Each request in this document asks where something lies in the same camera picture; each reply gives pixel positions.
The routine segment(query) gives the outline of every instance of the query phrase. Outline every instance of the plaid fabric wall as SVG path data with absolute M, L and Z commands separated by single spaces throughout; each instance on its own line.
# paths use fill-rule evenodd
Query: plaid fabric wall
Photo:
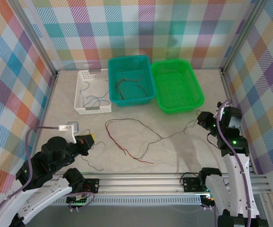
M 51 82 L 18 18 L 0 0 L 0 200 L 26 159 L 25 134 L 40 123 Z
M 222 59 L 221 61 L 221 64 L 220 64 L 220 67 L 223 68 L 224 64 L 226 63 L 227 61 L 227 58 L 228 58 L 228 55 L 229 53 L 231 52 L 232 50 L 232 47 L 235 45 L 239 35 L 240 35 L 240 32 L 242 31 L 242 29 L 244 28 L 245 24 L 246 24 L 246 21 L 248 19 L 248 17 L 250 16 L 252 10 L 253 10 L 253 6 L 254 4 L 257 2 L 257 0 L 251 0 L 251 3 L 250 5 L 248 6 L 248 9 L 246 11 L 246 13 L 244 14 L 239 26 L 238 26 L 238 29 L 236 30 L 234 36 L 233 36 L 233 39 L 231 40 L 230 42 L 230 46 L 228 47 L 226 53 L 225 53 L 225 56 L 224 58 Z
M 229 70 L 233 99 L 258 172 L 273 190 L 273 0 L 269 0 Z
M 249 0 L 20 2 L 55 66 L 76 70 L 106 68 L 110 58 L 132 54 L 218 68 L 228 34 L 235 33 L 233 23 L 242 19 L 238 13 Z

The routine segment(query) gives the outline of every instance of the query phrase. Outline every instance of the white plastic basket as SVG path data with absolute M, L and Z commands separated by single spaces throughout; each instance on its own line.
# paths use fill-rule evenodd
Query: white plastic basket
M 90 72 L 89 70 L 79 71 L 76 83 L 74 109 L 79 114 L 111 112 L 109 93 L 105 97 L 100 98 L 100 102 L 95 98 L 104 96 L 108 91 L 108 69 L 92 70 Z

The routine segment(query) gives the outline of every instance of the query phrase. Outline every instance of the wire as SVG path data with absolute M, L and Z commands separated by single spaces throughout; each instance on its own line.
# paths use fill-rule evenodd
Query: wire
M 148 144 L 147 144 L 147 148 L 146 148 L 145 152 L 142 154 L 142 156 L 140 156 L 140 157 L 134 157 L 134 156 L 132 156 L 132 155 L 129 153 L 129 151 L 128 151 L 127 149 L 122 148 L 122 147 L 121 147 L 121 146 L 112 138 L 112 136 L 110 135 L 110 131 L 109 131 L 109 129 L 108 129 L 109 123 L 111 123 L 111 122 L 113 122 L 113 121 L 122 121 L 122 120 L 133 120 L 133 121 L 137 121 L 137 122 L 141 123 L 143 126 L 145 126 L 146 128 L 148 128 L 149 130 L 151 130 L 151 131 L 152 131 L 153 133 L 155 133 L 157 136 L 159 136 L 160 139 L 158 139 L 158 140 L 155 141 L 155 142 L 150 142 L 150 143 L 148 143 Z M 113 140 L 113 142 L 118 146 L 118 148 L 121 149 L 121 150 L 124 152 L 125 155 L 126 155 L 126 152 L 127 152 L 127 153 L 129 154 L 129 156 L 131 156 L 133 159 L 136 159 L 136 160 L 138 160 L 138 161 L 140 161 L 140 162 L 146 162 L 146 163 L 153 164 L 153 163 L 151 163 L 151 162 L 141 161 L 141 160 L 140 160 L 140 159 L 141 159 L 142 157 L 144 157 L 144 156 L 146 155 L 146 153 L 148 152 L 150 144 L 157 143 L 157 142 L 159 142 L 159 141 L 161 141 L 161 140 L 163 140 L 163 139 L 170 138 L 170 137 L 175 136 L 175 135 L 177 135 L 177 134 L 179 134 L 179 133 L 182 133 L 182 132 L 186 135 L 185 130 L 186 130 L 187 128 L 189 128 L 188 124 L 194 122 L 193 126 L 190 126 L 191 128 L 193 128 L 193 127 L 195 126 L 195 124 L 196 124 L 196 121 L 197 121 L 197 119 L 193 119 L 192 121 L 190 121 L 190 122 L 188 122 L 188 123 L 186 124 L 185 128 L 184 128 L 182 131 L 176 132 L 176 133 L 174 133 L 174 134 L 172 134 L 172 135 L 170 135 L 170 136 L 167 136 L 167 137 L 161 137 L 161 135 L 159 135 L 157 132 L 155 132 L 152 128 L 150 128 L 149 126 L 143 124 L 141 121 L 139 121 L 139 120 L 137 120 L 137 119 L 134 119 L 134 118 L 110 119 L 110 120 L 106 121 L 105 127 L 106 127 L 106 130 L 107 130 L 107 133 L 108 133 L 109 137 L 110 137 L 110 138 Z
M 108 124 L 108 122 L 110 121 L 126 121 L 126 120 L 132 120 L 132 121 L 136 121 L 141 123 L 143 126 L 145 126 L 146 128 L 148 128 L 149 130 L 151 130 L 153 133 L 155 133 L 158 137 L 162 138 L 161 135 L 159 135 L 157 132 L 155 132 L 152 128 L 150 128 L 149 126 L 145 125 L 144 123 L 142 123 L 140 120 L 134 119 L 134 118 L 122 118 L 122 119 L 110 119 L 108 121 L 106 121 L 105 126 Z
M 90 83 L 89 82 L 84 81 L 84 83 L 88 83 L 88 87 L 79 91 L 79 93 L 81 94 L 81 96 L 83 98 L 83 107 L 85 107 L 85 105 L 84 105 L 85 100 L 84 100 L 84 96 L 82 94 L 82 91 L 85 91 L 85 90 L 87 90 L 90 87 Z
M 90 149 L 94 149 L 94 146 L 96 146 L 96 145 L 98 145 L 98 144 L 100 144 L 100 143 L 103 143 L 105 146 L 107 146 L 107 145 L 105 144 L 105 142 L 100 141 L 100 142 L 97 142 L 97 143 L 93 144 L 92 148 L 90 148 Z
M 88 134 L 91 134 L 91 131 L 90 131 L 90 129 L 86 129 L 86 131 L 87 131 L 87 130 L 89 130 L 89 133 L 88 133 Z
M 133 79 L 125 79 L 125 78 L 123 78 L 123 79 L 120 79 L 119 81 L 116 82 L 116 84 L 115 84 L 115 89 L 116 89 L 116 90 L 118 91 L 118 93 L 121 95 L 122 100 L 124 100 L 125 98 L 123 97 L 123 94 L 122 94 L 121 89 L 119 88 L 119 85 L 120 85 L 121 83 L 123 83 L 124 81 L 137 82 L 137 81 L 141 80 L 141 78 L 142 78 L 143 76 L 144 76 L 144 75 L 142 75 L 140 78 L 134 79 L 134 80 L 133 80 Z M 138 84 L 137 84 L 136 86 L 140 87 L 140 88 L 146 93 L 146 97 L 148 96 L 146 90 L 145 90 L 142 86 L 140 86 L 140 85 L 138 85 Z
M 58 129 L 58 127 L 48 127 L 48 126 L 39 126 L 39 127 L 34 127 L 31 128 L 27 131 L 26 136 L 25 136 L 25 149 L 26 149 L 26 155 L 27 155 L 27 161 L 28 161 L 28 169 L 29 169 L 29 178 L 26 181 L 26 183 L 20 187 L 19 189 L 17 189 L 14 193 L 12 193 L 11 195 L 7 196 L 6 200 L 3 200 L 0 203 L 0 208 L 5 204 L 5 202 L 7 200 L 10 200 L 13 196 L 17 195 L 19 192 L 23 191 L 24 188 L 26 188 L 28 186 L 28 184 L 31 182 L 32 180 L 32 174 L 33 174 L 33 170 L 32 170 L 32 163 L 31 163 L 31 151 L 29 149 L 29 143 L 28 143 L 28 137 L 31 131 L 35 130 L 35 129 Z
M 86 187 L 88 187 L 88 188 L 89 188 L 89 190 L 91 190 L 91 188 L 90 188 L 90 186 L 89 186 L 88 184 L 86 185 Z
M 94 166 L 92 166 L 92 165 L 90 165 L 89 164 L 89 161 L 87 160 L 87 159 L 83 159 L 84 161 L 86 161 L 87 163 L 88 163 L 88 166 L 90 166 L 90 167 L 92 167 L 92 168 L 94 168 L 96 171 L 98 171 L 98 172 L 101 172 L 101 171 L 103 171 L 104 169 L 102 168 L 102 169 L 97 169 L 96 167 L 94 167 Z
M 107 91 L 106 94 L 105 94 L 104 96 L 102 96 L 102 97 L 87 96 L 86 99 L 88 99 L 89 97 L 94 97 L 94 98 L 90 99 L 90 101 L 87 102 L 86 104 L 84 104 L 83 107 L 85 107 L 86 105 L 88 105 L 93 99 L 96 99 L 96 98 L 97 98 L 97 99 L 98 99 L 97 101 L 100 101 L 99 99 L 105 97 L 108 93 L 109 93 L 109 91 Z
M 139 160 L 138 158 L 136 158 L 136 157 L 134 157 L 133 155 L 131 155 L 130 152 L 129 152 L 127 149 L 122 148 L 122 147 L 121 147 L 121 146 L 112 138 L 112 136 L 110 135 L 110 131 L 109 131 L 109 129 L 108 129 L 108 126 L 109 126 L 110 123 L 112 123 L 112 121 L 109 120 L 108 123 L 105 124 L 106 130 L 107 130 L 107 132 L 108 132 L 108 135 L 109 135 L 109 137 L 113 140 L 113 142 L 118 146 L 118 148 L 121 149 L 121 150 L 124 152 L 125 155 L 126 155 L 126 152 L 127 152 L 128 155 L 129 155 L 131 158 L 133 158 L 133 159 L 135 159 L 135 160 L 137 160 L 137 161 L 139 161 L 139 162 L 154 164 L 154 163 L 152 163 L 152 162 L 147 162 L 147 161 Z
M 111 104 L 109 101 L 107 101 L 107 100 L 97 100 L 95 103 L 97 103 L 97 102 L 99 102 L 99 104 L 98 104 L 98 106 L 100 105 L 100 102 L 107 102 L 107 103 L 109 103 L 109 105 Z
M 216 118 L 216 126 L 217 126 L 217 130 L 220 134 L 220 137 L 222 138 L 222 140 L 226 143 L 226 145 L 229 147 L 229 149 L 233 152 L 239 168 L 240 168 L 240 172 L 242 174 L 243 177 L 243 181 L 244 181 L 244 187 L 245 187 L 245 191 L 246 191 L 246 198 L 247 198 L 247 211 L 248 211 L 248 218 L 247 218 L 247 227 L 251 226 L 251 200 L 250 200 L 250 192 L 249 192 L 249 188 L 248 188 L 248 182 L 247 182 L 247 177 L 246 177 L 246 173 L 244 170 L 244 167 L 240 161 L 240 158 L 238 157 L 236 151 L 234 150 L 234 148 L 231 146 L 231 144 L 226 140 L 225 136 L 223 135 L 221 128 L 220 128 L 220 119 L 221 119 L 221 112 L 222 109 L 227 105 L 230 104 L 231 100 L 226 100 L 225 102 L 223 102 L 223 104 L 219 107 L 218 111 L 217 111 L 217 118 Z
M 186 174 L 193 174 L 194 176 L 198 177 L 198 175 L 196 175 L 196 173 L 185 172 L 185 173 L 180 177 L 180 179 L 179 179 L 179 182 L 180 182 L 180 184 L 181 184 L 182 186 L 184 185 L 184 184 L 182 183 L 182 179 L 183 179 L 184 175 L 186 175 Z
M 217 147 L 214 143 L 212 143 L 211 141 L 209 141 L 208 137 L 211 135 L 211 133 L 208 133 L 207 135 L 207 141 L 208 143 L 212 144 L 214 147 L 216 147 L 217 149 L 219 149 L 219 147 Z
M 145 154 L 148 152 L 149 146 L 150 146 L 151 144 L 160 142 L 160 141 L 163 140 L 163 139 L 168 139 L 168 138 L 170 138 L 170 137 L 172 137 L 172 136 L 175 136 L 175 135 L 177 135 L 177 134 L 180 134 L 180 133 L 182 133 L 182 132 L 186 135 L 185 130 L 186 130 L 187 128 L 189 128 L 189 127 L 188 127 L 188 124 L 192 123 L 193 121 L 195 121 L 195 122 L 194 122 L 193 126 L 191 126 L 191 128 L 194 128 L 197 119 L 194 119 L 194 120 L 190 121 L 189 123 L 187 123 L 187 125 L 186 125 L 185 128 L 184 128 L 184 130 L 182 130 L 182 131 L 176 132 L 176 133 L 174 133 L 174 134 L 172 134 L 172 135 L 170 135 L 170 136 L 167 136 L 167 137 L 160 137 L 159 140 L 157 140 L 157 141 L 155 141 L 155 142 L 150 142 L 150 143 L 148 143 L 145 152 L 142 154 L 142 156 L 140 156 L 140 157 L 138 157 L 138 158 L 142 158 L 142 157 L 145 156 Z
M 88 203 L 86 203 L 85 205 L 83 205 L 82 207 L 76 208 L 76 211 L 84 209 L 86 206 L 89 206 L 91 203 L 93 203 L 93 201 L 95 199 L 95 194 L 93 192 L 78 192 L 78 193 L 70 193 L 70 194 L 66 195 L 66 196 L 77 196 L 77 195 L 83 195 L 83 194 L 84 195 L 87 195 L 87 194 L 92 195 L 93 198 Z M 72 204 L 72 202 L 69 203 L 69 208 L 72 211 L 73 208 L 71 207 L 71 204 Z

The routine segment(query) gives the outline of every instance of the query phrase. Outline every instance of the basket handle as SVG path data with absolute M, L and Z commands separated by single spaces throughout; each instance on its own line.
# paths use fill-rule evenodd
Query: basket handle
M 85 110 L 100 110 L 99 106 L 85 107 Z
M 98 73 L 101 73 L 102 70 L 88 70 L 89 74 L 92 75 L 92 74 L 98 74 Z

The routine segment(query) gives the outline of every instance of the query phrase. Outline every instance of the teal plastic basket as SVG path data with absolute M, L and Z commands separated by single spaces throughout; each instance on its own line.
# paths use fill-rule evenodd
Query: teal plastic basket
M 119 106 L 147 104 L 156 96 L 146 55 L 112 58 L 108 62 L 110 100 Z

